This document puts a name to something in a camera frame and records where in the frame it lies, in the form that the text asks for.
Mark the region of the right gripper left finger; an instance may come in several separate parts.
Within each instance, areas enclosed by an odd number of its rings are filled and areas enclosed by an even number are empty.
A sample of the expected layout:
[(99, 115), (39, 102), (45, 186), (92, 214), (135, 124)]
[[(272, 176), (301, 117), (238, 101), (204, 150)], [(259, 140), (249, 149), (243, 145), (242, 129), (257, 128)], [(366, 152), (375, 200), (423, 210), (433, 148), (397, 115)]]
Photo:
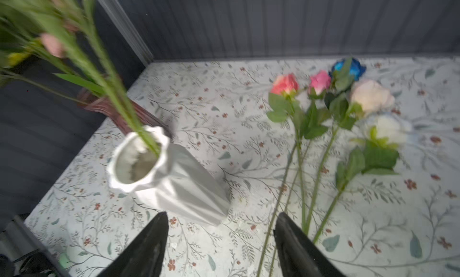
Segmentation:
[(166, 212), (159, 212), (129, 246), (105, 268), (101, 277), (158, 277), (161, 275), (169, 231)]

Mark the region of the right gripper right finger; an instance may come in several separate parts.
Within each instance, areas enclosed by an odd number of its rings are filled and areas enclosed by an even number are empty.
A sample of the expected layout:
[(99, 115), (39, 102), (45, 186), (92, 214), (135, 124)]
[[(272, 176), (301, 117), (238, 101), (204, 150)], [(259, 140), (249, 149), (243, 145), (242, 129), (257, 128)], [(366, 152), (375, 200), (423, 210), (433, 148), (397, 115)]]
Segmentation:
[(274, 238), (284, 277), (345, 277), (284, 212), (277, 217)]

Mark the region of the white ribbed ceramic vase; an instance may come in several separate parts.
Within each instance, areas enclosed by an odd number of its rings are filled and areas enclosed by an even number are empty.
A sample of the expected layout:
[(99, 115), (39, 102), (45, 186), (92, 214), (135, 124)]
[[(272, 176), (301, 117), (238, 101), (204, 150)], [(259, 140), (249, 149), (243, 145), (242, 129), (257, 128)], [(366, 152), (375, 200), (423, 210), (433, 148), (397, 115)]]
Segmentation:
[(129, 133), (107, 166), (109, 186), (134, 194), (143, 204), (169, 211), (195, 223), (217, 226), (228, 215), (230, 200), (224, 187), (183, 146), (161, 127), (144, 127), (158, 142), (160, 154)]

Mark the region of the pink glass vase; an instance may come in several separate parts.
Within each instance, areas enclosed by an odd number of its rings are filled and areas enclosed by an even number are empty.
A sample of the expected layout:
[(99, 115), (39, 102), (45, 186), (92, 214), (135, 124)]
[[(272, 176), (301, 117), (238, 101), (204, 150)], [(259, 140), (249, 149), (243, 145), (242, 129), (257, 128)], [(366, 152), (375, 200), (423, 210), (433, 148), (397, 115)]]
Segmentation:
[[(79, 92), (77, 99), (79, 100), (79, 106), (81, 108), (90, 112), (101, 113), (111, 119), (116, 127), (120, 129), (124, 135), (127, 135), (132, 131), (127, 122), (117, 112), (107, 97), (98, 98), (90, 91), (83, 88)], [(131, 103), (133, 104), (135, 112), (142, 124), (151, 127), (161, 127), (164, 129), (164, 134), (170, 139), (172, 138), (172, 134), (162, 121), (153, 116), (150, 112), (138, 105), (136, 102), (132, 101)]]

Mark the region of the pink carnation stem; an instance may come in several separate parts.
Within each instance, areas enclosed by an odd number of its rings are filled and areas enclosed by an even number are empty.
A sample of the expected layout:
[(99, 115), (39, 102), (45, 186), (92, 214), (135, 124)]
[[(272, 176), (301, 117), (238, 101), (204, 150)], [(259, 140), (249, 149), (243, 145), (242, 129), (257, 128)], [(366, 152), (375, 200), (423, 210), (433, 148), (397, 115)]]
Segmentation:
[(30, 50), (61, 70), (61, 79), (108, 98), (142, 145), (159, 157), (160, 144), (141, 123), (99, 38), (94, 6), (95, 0), (1, 0), (1, 51)]

